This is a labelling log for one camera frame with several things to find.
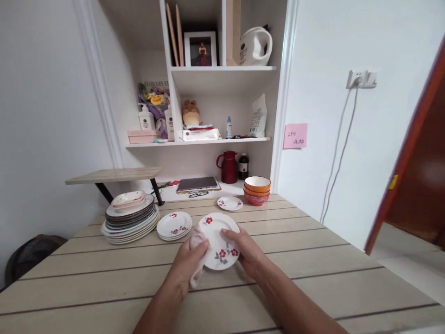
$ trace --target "white jug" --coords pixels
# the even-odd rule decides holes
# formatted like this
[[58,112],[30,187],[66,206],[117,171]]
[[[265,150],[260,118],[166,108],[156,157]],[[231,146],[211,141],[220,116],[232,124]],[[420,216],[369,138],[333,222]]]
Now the white jug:
[[240,40],[240,65],[267,66],[272,52],[272,36],[263,27],[246,31]]

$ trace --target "soy sauce bottle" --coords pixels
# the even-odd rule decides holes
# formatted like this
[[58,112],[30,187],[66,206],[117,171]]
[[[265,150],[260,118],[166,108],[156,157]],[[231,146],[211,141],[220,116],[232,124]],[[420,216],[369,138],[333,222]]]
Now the soy sauce bottle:
[[249,158],[246,153],[241,153],[241,158],[238,164],[239,172],[238,178],[240,180],[245,180],[249,177]]

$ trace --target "photo frame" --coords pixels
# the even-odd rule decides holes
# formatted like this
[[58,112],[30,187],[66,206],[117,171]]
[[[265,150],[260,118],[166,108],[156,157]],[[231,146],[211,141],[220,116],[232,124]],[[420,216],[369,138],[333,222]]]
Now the photo frame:
[[185,66],[218,66],[216,32],[184,32]]

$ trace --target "notebook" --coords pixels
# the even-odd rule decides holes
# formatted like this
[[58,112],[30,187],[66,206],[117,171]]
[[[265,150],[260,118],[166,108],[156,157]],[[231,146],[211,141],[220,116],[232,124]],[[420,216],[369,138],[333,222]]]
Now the notebook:
[[218,187],[218,183],[215,180],[215,177],[203,177],[203,178],[195,178],[195,179],[183,179],[181,180],[177,192],[187,191],[187,190],[199,190],[206,188],[214,188]]

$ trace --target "person's right hand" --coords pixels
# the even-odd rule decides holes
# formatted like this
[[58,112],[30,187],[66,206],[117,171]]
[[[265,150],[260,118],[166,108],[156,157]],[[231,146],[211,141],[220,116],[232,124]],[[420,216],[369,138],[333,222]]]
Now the person's right hand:
[[221,229],[221,234],[227,239],[236,242],[241,252],[238,260],[244,268],[244,271],[246,271],[246,274],[250,278],[257,280],[258,268],[268,260],[261,248],[243,228],[240,228],[239,233]]

